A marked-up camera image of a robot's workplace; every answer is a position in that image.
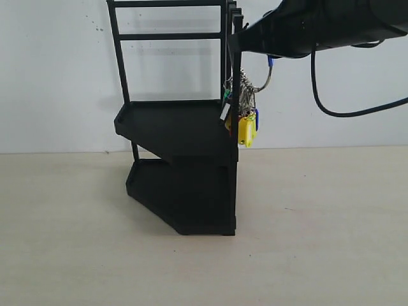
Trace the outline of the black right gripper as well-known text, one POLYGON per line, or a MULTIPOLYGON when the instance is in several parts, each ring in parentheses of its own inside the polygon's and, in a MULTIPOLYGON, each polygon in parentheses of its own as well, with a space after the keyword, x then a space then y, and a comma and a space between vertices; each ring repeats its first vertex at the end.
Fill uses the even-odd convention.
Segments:
POLYGON ((228 38, 232 52, 299 59, 407 36, 407 1, 281 1, 228 38))

